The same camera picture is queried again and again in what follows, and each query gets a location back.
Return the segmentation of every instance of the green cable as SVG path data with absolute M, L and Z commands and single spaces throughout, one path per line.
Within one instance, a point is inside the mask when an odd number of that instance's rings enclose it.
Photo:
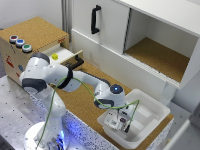
M 53 95 L 52 95 L 52 98 L 51 98 L 51 105 L 50 105 L 49 113 L 48 113 L 48 115 L 47 115 L 47 119 L 46 119 L 46 122 L 45 122 L 45 124 L 44 124 L 44 129 L 43 129 L 43 131 L 42 131 L 42 136 L 40 137 L 40 140 L 39 140 L 39 142 L 38 142 L 38 144 L 37 144 L 36 150 L 37 150 L 37 148 L 38 148 L 38 146 L 39 146 L 39 144 L 40 144 L 40 142 L 41 142 L 41 140 L 42 140 L 42 138 L 43 138 L 43 135 L 44 135 L 44 132 L 45 132 L 45 129 L 46 129 L 46 125 L 47 125 L 47 122 L 48 122 L 48 120 L 49 120 L 49 116 L 50 116 L 51 109 L 52 109 L 52 105 L 53 105 L 54 94 L 55 94 L 55 92 L 56 92 L 58 86 L 60 85 L 60 83 L 61 83 L 62 81 L 64 81 L 66 78 L 67 78 L 67 77 L 62 78 L 62 79 L 58 82 L 58 84 L 56 85 L 56 87 L 54 88 Z M 130 122 L 129 122 L 129 125 L 131 124 L 132 119 L 133 119 L 133 116 L 134 116 L 134 114 L 135 114 L 136 108 L 137 108 L 137 106 L 138 106 L 140 100 L 136 100 L 136 101 L 134 101 L 134 102 L 132 102 L 132 103 L 130 103 L 130 104 L 128 104 L 128 105 L 122 106 L 122 107 L 109 107 L 109 106 L 104 105 L 103 103 L 101 103 L 101 102 L 94 96 L 94 94 L 91 92 L 91 90 L 87 87 L 87 85 L 86 85 L 84 82 L 82 82 L 81 80 L 79 80 L 79 79 L 77 79 L 77 78 L 73 78 L 73 79 L 79 81 L 79 82 L 87 89 L 87 91 L 94 97 L 94 99 L 95 99 L 99 104 L 103 105 L 104 107 L 112 108 L 112 109 L 120 109 L 120 108 L 127 107 L 127 106 L 132 105 L 132 104 L 134 104 L 134 103 L 137 102 L 137 105 L 136 105 L 136 107 L 135 107 L 135 109 L 134 109 L 134 111 L 133 111 L 133 114 L 132 114 L 132 116 L 131 116 L 131 120 L 130 120 Z

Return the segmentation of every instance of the cabinet door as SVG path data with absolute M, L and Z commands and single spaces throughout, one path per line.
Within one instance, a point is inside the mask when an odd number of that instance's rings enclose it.
M 96 28 L 100 31 L 91 34 L 91 15 L 96 5 Z M 129 8 L 113 0 L 74 0 L 73 29 L 95 42 L 122 54 L 129 17 Z

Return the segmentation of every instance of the drawer handle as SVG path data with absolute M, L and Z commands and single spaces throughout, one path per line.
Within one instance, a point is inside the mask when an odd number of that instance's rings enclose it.
M 92 9 L 92 21 L 91 21 L 91 31 L 92 34 L 98 33 L 100 30 L 96 28 L 96 12 L 101 10 L 101 7 L 96 5 L 96 8 Z

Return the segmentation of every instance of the yellow object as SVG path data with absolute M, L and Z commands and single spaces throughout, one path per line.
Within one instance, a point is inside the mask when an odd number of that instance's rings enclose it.
M 51 56 L 52 56 L 53 60 L 57 60 L 58 59 L 58 55 L 56 53 L 53 53 Z

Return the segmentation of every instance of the white tray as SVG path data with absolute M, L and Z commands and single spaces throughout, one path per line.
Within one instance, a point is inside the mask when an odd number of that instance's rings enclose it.
M 126 149 L 137 148 L 142 141 L 162 122 L 170 113 L 170 109 L 159 103 L 144 92 L 134 89 L 126 95 L 129 103 L 140 100 L 128 133 L 115 130 L 104 123 L 107 110 L 97 121 L 103 126 L 105 133 Z

